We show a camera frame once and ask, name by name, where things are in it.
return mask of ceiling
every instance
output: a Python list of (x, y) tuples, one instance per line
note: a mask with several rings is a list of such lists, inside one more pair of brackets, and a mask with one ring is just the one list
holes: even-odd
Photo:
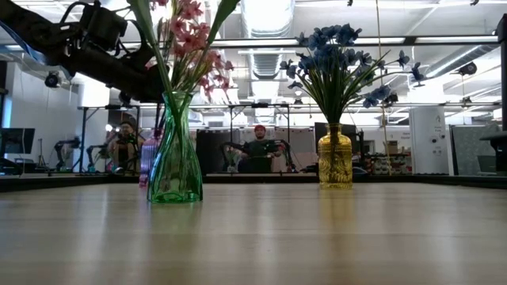
[[(18, 5), (32, 10), (50, 21), (59, 21), (65, 9), (72, 3), (70, 1), (52, 1), (52, 0), (13, 0)], [(216, 1), (207, 0), (208, 11), (212, 10)], [(269, 26), (269, 23), (280, 22), (281, 17), (286, 17), (286, 13), (280, 13), (280, 7), (270, 9), (273, 6), (273, 0), (254, 0), (257, 8), (244, 10), (240, 7), (227, 18), (223, 27), (220, 29), (222, 39), (243, 39), (249, 37), (248, 27), (243, 22), (242, 14), (250, 14), (250, 19), (255, 19), (255, 23), (262, 27)], [(282, 2), (291, 2), (291, 0), (276, 0)], [(108, 0), (103, 3), (112, 8), (126, 6), (126, 1)], [(476, 6), (470, 6), (468, 0), (436, 0), (436, 1), (399, 1), (382, 0), (379, 2), (379, 18), (375, 1), (356, 0), (351, 7), (348, 7), (346, 0), (295, 0), (290, 29), (286, 37), (292, 38), (305, 32), (307, 35), (313, 31), (314, 27), (324, 27), (329, 25), (343, 25), (350, 23), (354, 28), (362, 28), (362, 36), (435, 36), (435, 35), (491, 35), (496, 29), (497, 22), (503, 13), (507, 13), (507, 0), (485, 1), (481, 0)], [(76, 21), (80, 17), (80, 6), (73, 9), (69, 21)], [(130, 27), (125, 41), (136, 41), (139, 37), (137, 32)], [(0, 44), (12, 44), (10, 37), (0, 29)], [(433, 67), (443, 59), (452, 60), (449, 56), (460, 49), (466, 51), (472, 49), (475, 45), (467, 47), (457, 45), (440, 46), (406, 46), (406, 47), (381, 47), (380, 51), (385, 53), (390, 51), (387, 61), (397, 58), (399, 50), (402, 49), (411, 58), (421, 62), (424, 70)], [(361, 48), (365, 52), (372, 54), (373, 58), (379, 57), (378, 47)], [(266, 88), (276, 88), (274, 101), (292, 102), (295, 96), (294, 90), (288, 89), (292, 80), (287, 79), (283, 72), (276, 77), (275, 83), (256, 82), (258, 79), (252, 74), (250, 69), (250, 58), (248, 55), (240, 55), (239, 51), (248, 51), (248, 49), (225, 49), (225, 56), (235, 66), (233, 80), (237, 85), (239, 100), (257, 100), (262, 97), (262, 88), (258, 86), (269, 86)], [(307, 52), (302, 48), (286, 48), (285, 52)], [(18, 60), (20, 54), (12, 55), (4, 53), (0, 60), (12, 59)], [(282, 55), (283, 60), (293, 59), (297, 61), (295, 53)], [(29, 70), (46, 70), (37, 63), (25, 60)], [(455, 74), (443, 74), (440, 77), (425, 82), (425, 87), (415, 90), (414, 84), (407, 80), (406, 76), (388, 76), (385, 82), (392, 82), (391, 86), (396, 90), (400, 101), (459, 101), (463, 95), (476, 96), (477, 102), (495, 102), (500, 100), (499, 90), (495, 89), (500, 82), (500, 52), (495, 49), (483, 56), (474, 59), (478, 71), (473, 76), (462, 78)], [(400, 71), (399, 66), (390, 66), (392, 71)], [(78, 79), (77, 83), (83, 83), (83, 79)], [(482, 108), (481, 111), (489, 111), (494, 108)]]

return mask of man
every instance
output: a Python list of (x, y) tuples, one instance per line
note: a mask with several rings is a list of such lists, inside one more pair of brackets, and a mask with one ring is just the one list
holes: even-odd
[(248, 161), (248, 170), (251, 173), (271, 173), (272, 159), (281, 156), (281, 152), (277, 151), (269, 153), (265, 147), (268, 140), (265, 139), (266, 128), (262, 125), (257, 125), (254, 130), (255, 140), (248, 142), (246, 146), (247, 153), (242, 153), (241, 156), (244, 160)]
[(112, 154), (112, 161), (115, 168), (121, 167), (124, 170), (139, 172), (139, 149), (144, 141), (141, 138), (135, 140), (134, 125), (124, 121), (120, 125), (120, 133), (109, 143), (109, 153)]

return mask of wooden table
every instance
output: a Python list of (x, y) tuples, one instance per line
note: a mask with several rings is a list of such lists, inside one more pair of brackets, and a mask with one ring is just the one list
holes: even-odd
[(134, 184), (0, 194), (0, 284), (507, 284), (507, 192), (429, 184)]

